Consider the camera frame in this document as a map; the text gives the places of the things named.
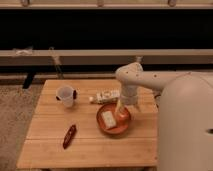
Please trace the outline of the yellowish translucent gripper finger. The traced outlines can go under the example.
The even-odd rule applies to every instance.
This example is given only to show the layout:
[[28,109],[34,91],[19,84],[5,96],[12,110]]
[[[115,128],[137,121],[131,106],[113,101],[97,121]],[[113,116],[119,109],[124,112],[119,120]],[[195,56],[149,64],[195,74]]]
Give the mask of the yellowish translucent gripper finger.
[[125,113],[125,106],[122,104],[120,100],[117,101],[115,115],[117,117],[126,118],[127,114]]

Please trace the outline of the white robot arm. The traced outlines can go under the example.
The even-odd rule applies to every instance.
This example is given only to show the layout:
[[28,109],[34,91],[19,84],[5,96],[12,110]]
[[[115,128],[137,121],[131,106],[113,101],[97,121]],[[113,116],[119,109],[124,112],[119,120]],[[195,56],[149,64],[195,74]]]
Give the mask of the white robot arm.
[[213,171],[213,73],[145,71],[138,62],[118,68],[119,105],[136,105],[137,88],[161,93],[157,171]]

